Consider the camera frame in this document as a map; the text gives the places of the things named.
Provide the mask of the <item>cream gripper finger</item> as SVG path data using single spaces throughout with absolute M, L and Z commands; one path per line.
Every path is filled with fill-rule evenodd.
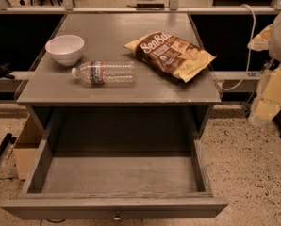
M 266 69 L 259 80 L 256 98 L 250 108 L 249 122 L 266 125 L 281 110 L 281 64 L 271 71 Z
M 269 49 L 269 38 L 271 35 L 272 24 L 266 26 L 259 34 L 250 40 L 247 47 L 254 51 L 264 51 Z

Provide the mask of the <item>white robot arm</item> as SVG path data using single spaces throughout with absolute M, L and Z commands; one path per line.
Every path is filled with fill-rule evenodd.
M 276 69 L 266 69 L 261 75 L 256 98 L 251 105 L 249 121 L 262 126 L 281 110 L 281 12 L 272 24 L 250 40 L 247 47 L 259 52 L 268 50 L 270 58 L 279 62 Z

